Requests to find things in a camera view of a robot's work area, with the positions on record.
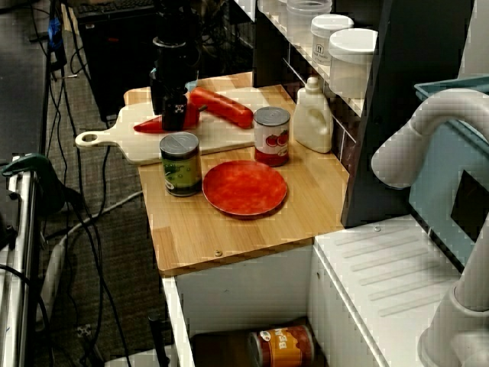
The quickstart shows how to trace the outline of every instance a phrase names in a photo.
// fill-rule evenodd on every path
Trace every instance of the red plate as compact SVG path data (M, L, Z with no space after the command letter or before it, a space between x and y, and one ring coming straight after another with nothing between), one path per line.
M276 208L287 194L278 171L255 161L230 161L204 177L202 191L217 209L238 216L256 216Z

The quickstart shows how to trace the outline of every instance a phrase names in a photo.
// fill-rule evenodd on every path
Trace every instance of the detergent bottle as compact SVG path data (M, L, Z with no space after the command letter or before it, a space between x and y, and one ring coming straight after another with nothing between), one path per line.
M299 89L292 128L294 139L305 147L319 153L331 150L333 117L314 76L307 80L305 88Z

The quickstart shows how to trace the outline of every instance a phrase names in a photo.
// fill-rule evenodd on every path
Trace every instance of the tomato soup can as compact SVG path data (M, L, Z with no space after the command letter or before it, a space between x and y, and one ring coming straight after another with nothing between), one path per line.
M189 132L168 134L160 142L165 186L174 196L191 196L202 189L199 139Z
M254 159L278 167L289 160L290 113L280 107L263 107L254 114Z
M308 367L314 360L314 342L307 326L250 333L251 358L257 367Z

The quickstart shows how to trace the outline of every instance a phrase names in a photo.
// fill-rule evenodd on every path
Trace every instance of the white container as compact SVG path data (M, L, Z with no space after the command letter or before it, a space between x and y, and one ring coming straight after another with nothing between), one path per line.
M314 76L297 93L297 106L293 114L293 137L305 147L319 153L331 151L333 117L328 100Z
M353 28L353 20L344 15L318 15L311 24L313 34L313 61L321 65L331 65L331 55L328 52L329 38L342 29Z
M331 11L332 0L287 0L287 37L292 44L313 46L311 22Z
M377 32L369 29L351 28L332 34L331 91L346 98L365 97L376 43Z

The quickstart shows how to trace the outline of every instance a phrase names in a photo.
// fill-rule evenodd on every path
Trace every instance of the orange can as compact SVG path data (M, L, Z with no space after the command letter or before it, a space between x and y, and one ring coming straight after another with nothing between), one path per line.
M258 367L308 367L314 360L313 335L307 326L250 333L249 342Z

